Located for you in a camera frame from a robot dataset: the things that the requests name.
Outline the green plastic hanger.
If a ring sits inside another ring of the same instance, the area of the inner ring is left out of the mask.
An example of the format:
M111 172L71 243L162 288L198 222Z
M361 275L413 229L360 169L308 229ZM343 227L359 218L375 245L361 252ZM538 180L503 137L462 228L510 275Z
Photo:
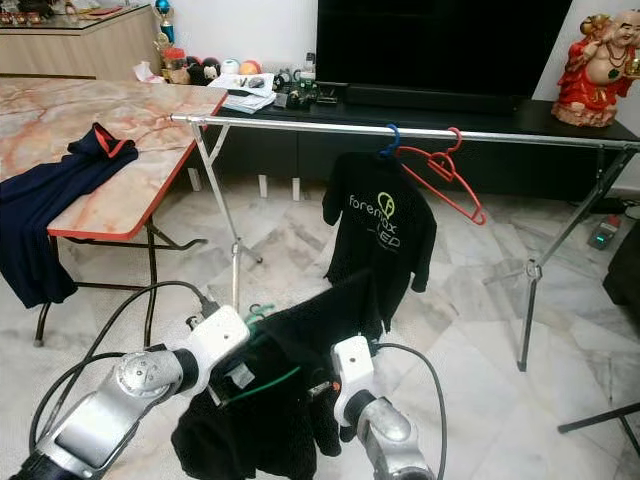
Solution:
M260 334L260 328L257 326L257 323L266 319L266 317L270 315L270 311L274 310L274 308L274 303L266 303L266 305L262 305L262 303L252 303L252 305L248 307L248 314L246 315L246 319L244 319L244 324L246 324L247 328L250 329L251 344L255 344L256 342L260 343L261 340L265 339L264 335ZM284 372L284 374L280 375L279 378L266 381L266 383L259 385L259 387L242 390L242 392L236 394L236 396L225 399L224 404L230 404L241 401L243 398L256 396L256 394L262 392L262 390L273 388L275 385L282 383L282 381L292 378L292 376L296 375L300 370L301 367L294 366L292 370Z

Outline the black T-shirt small logo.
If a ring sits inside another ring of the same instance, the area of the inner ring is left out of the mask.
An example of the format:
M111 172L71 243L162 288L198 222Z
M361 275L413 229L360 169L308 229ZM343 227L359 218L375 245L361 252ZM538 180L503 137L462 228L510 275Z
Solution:
M378 301L370 270L348 276L311 300L270 314L257 323L265 339L251 339L236 356L253 358L262 383L292 376L256 396L216 406L210 388L189 402L170 435L184 474L196 480L250 480L259 472L314 480L317 456L338 456L340 439L334 413L311 410L305 380L312 370L337 374L332 347L355 335L381 333Z

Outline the navy shirt red collar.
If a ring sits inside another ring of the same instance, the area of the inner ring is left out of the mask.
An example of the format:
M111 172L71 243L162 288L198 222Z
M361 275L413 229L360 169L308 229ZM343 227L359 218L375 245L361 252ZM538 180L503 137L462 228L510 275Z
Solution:
M69 143L55 163L41 163L0 184L0 273L24 307L60 303L77 292L49 239L49 225L74 201L90 195L133 163L133 140L101 124Z

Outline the red plastic hanger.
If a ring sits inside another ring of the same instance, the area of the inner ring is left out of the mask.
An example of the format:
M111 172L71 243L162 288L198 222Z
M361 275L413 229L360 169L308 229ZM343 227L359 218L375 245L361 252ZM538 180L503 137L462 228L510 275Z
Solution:
M467 210L462 205L457 204L457 202L452 200L451 197L445 195L444 192L433 186L429 180L421 178L421 175L416 173L415 170L410 168L410 166L402 164L402 168L406 170L406 172L410 174L417 183L428 188L429 191L438 197L439 200L442 200L444 204L447 204L451 206L453 210L460 212L460 214L470 220L472 224L484 227L484 225L488 224L488 215L485 214L483 202L481 202L479 197L476 196L475 189L468 184L465 177L457 172L457 166L454 164L454 159L452 157L453 152L460 150L462 146L463 134L460 129L456 127L449 127L448 131L453 133L454 142L451 147L445 148L444 151L429 152L417 147L401 146L397 140L393 143L392 147L390 147L390 152L392 152L393 155L408 154L410 156L421 157L421 159L425 161L425 164L428 165L429 168L438 175L438 177L442 178L445 183L460 184L462 191L470 197L472 204L474 204L470 210Z

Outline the black T-shirt forenax print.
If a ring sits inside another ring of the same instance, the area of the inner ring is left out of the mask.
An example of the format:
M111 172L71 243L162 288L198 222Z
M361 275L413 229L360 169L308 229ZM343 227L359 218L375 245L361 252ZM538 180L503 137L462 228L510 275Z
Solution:
M436 220L419 183L389 157L340 154L326 183L323 219L338 227L325 278L337 283L370 270L388 332L404 293L428 287Z

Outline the black low TV cabinet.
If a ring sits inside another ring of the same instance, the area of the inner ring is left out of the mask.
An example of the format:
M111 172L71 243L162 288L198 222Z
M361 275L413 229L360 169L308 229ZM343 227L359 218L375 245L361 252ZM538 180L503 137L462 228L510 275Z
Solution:
M547 200L580 201L589 195L599 175L618 157L600 150L603 140L640 141L620 123L609 127L576 127L554 118L552 102L524 100L512 113L433 111L384 106L315 104L307 110L265 108L253 118L276 122L375 125L380 134L275 131L234 127L225 137L214 163L216 173L266 175L271 178L325 182L337 157L347 152L376 152L389 145L389 124L401 129L456 127L467 134L492 132L575 137L588 146L531 145L476 141L467 137L453 152L454 164L479 195L511 195Z

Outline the steel clothes rack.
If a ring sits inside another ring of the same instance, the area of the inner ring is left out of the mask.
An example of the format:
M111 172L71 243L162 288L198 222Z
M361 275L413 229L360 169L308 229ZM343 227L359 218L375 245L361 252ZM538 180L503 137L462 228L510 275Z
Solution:
M193 132L200 132L202 125L223 125L224 131L229 132L233 127L244 127L251 129L270 129L270 131L297 131L297 132L317 132L332 134L378 134L378 136L390 136L385 125L344 125L334 123L315 123L315 122L282 122L282 120L264 120L251 118L233 118L233 116L214 116L214 115L196 115L196 114L178 114L174 113L169 116L174 122L184 122L191 124ZM401 137L403 138L422 138L422 140L453 140L454 136L449 131L439 131L439 129L402 129ZM609 165L608 169L600 175L596 180L594 187L588 197L581 202L573 214L572 218L564 228L559 232L556 241L554 241L539 259L531 259L527 261L524 268L524 274L527 278L527 307L524 316L524 339L522 339L520 357L516 362L517 369L521 372L527 371L529 365L529 351L531 342L532 324L534 324L534 308L536 292L538 292L538 284L543 278L543 268L556 255L556 251L562 246L566 239L577 227L577 224L584 220L588 215L591 205L595 204L599 198L604 197L604 193L608 191L620 177L622 170L630 163L632 156L640 154L640 140L591 140L591 138L566 137L566 136L547 136L547 134L516 134L516 133L494 133L494 132L466 132L463 134L463 142L466 140L475 140L483 142L509 143L509 145L544 145L559 147L582 147L595 148L599 151L614 150L618 152L617 159Z

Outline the marble pattern folding table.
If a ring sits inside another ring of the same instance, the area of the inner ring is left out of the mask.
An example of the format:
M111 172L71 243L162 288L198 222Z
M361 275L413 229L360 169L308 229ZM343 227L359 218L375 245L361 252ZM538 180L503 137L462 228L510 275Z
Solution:
M0 184L41 163L55 163L99 123L122 140L136 142L140 156L95 192L79 197L47 228L60 256L60 244L93 244L147 253L148 278L159 279L161 252L198 250L195 237L175 242L157 228L155 212L173 180L202 140L178 114L211 115L223 105L224 90L182 84L109 79L6 78L0 87ZM70 274L77 289L81 283ZM49 310L37 308L36 346L44 346Z

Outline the stack of white papers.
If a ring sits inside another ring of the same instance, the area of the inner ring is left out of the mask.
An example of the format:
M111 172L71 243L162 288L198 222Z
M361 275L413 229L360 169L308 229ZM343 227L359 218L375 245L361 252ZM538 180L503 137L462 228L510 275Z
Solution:
M276 92L273 90L275 77L273 73L252 76L228 73L214 79L209 87L227 91L224 108L238 113L253 114L276 101Z

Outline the power strip green light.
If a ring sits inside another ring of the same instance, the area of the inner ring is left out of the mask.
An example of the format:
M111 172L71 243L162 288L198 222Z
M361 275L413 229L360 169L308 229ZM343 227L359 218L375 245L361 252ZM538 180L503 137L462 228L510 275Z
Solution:
M621 227L622 220L620 215L604 215L591 230L591 234L588 237L588 246L595 248L595 250L607 250L613 238L620 232Z

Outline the clear jar red lid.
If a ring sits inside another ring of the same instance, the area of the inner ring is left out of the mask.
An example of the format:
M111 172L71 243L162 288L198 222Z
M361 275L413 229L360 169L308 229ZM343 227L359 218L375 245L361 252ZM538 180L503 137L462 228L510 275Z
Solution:
M168 83L182 84L183 77L180 72L186 70L186 51L182 47L165 47L160 51L163 59L163 77Z

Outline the dark brown sofa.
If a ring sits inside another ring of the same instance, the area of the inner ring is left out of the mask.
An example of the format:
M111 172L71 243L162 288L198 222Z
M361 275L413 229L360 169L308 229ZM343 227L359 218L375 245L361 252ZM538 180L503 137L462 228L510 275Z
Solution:
M631 320L640 323L640 221L618 244L602 285L613 305L620 306Z

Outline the black flat screen television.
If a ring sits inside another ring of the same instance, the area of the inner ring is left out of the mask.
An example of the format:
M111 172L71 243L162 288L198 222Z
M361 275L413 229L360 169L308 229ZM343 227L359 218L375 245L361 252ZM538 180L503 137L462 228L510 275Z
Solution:
M572 0L317 0L317 77L529 97Z

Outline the light wooden sideboard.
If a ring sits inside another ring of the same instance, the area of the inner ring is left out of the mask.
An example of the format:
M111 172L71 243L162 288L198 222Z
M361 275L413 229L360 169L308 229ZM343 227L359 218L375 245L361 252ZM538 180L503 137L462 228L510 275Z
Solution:
M151 5L127 6L96 19L55 15L37 26L3 26L0 76L133 81L146 61L159 72L159 33Z

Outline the red laughing Buddha statue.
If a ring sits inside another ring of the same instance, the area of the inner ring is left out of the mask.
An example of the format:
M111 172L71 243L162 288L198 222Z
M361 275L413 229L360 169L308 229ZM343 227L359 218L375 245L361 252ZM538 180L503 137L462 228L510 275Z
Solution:
M608 127L617 101L640 79L640 9L582 19L582 37L570 45L550 114L559 122Z

